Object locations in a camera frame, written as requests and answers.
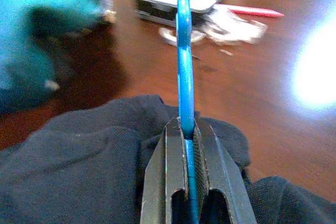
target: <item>blue wire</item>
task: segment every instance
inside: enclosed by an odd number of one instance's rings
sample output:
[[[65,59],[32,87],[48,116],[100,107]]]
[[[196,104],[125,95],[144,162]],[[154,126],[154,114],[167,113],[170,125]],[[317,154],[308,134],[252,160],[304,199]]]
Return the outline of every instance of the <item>blue wire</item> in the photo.
[[[192,20],[189,0],[177,0],[177,84],[181,129],[187,160],[189,223],[198,224],[198,205],[193,151],[194,83],[191,54]]]

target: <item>dark fabric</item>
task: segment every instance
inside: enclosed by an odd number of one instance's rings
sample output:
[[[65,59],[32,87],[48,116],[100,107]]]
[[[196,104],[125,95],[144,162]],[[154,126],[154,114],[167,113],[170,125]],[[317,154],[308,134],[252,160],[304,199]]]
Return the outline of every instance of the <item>dark fabric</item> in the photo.
[[[139,223],[145,167],[178,110],[159,96],[50,120],[0,152],[0,223]],[[249,184],[245,136],[204,118],[242,171],[258,223],[335,223],[335,205],[281,178]]]

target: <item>red object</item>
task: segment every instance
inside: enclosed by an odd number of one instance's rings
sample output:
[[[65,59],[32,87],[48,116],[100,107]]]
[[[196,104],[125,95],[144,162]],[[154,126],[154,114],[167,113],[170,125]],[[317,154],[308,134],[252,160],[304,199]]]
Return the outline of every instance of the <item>red object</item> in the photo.
[[[263,8],[255,8],[255,7],[246,7],[246,6],[237,6],[237,5],[224,5],[230,11],[236,14],[246,14],[246,15],[254,15],[268,18],[278,18],[284,17],[285,15],[275,10],[263,9]]]

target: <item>bright light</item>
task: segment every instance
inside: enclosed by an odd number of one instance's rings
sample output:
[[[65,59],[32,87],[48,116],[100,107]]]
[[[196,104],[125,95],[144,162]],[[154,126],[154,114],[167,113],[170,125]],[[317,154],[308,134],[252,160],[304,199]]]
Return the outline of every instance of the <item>bright light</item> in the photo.
[[[309,39],[298,62],[295,88],[306,105],[336,102],[336,19],[323,24]]]

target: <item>brown table surface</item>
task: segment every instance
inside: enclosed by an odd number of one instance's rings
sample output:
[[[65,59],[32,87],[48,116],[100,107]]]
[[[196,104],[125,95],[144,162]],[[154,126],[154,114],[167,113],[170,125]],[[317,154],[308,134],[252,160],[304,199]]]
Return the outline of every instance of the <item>brown table surface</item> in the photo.
[[[113,27],[66,41],[77,73],[70,87],[35,110],[0,118],[0,148],[23,141],[55,115],[114,98],[159,94],[177,105],[176,48],[160,39],[161,25],[135,16],[131,0],[114,1],[118,20]],[[252,180],[279,175],[336,201],[336,105],[307,106],[293,85],[308,39],[336,17],[336,0],[225,3],[275,9],[285,17],[246,17],[268,25],[258,45],[220,47],[206,39],[193,47],[200,58],[194,60],[196,109],[247,135]]]

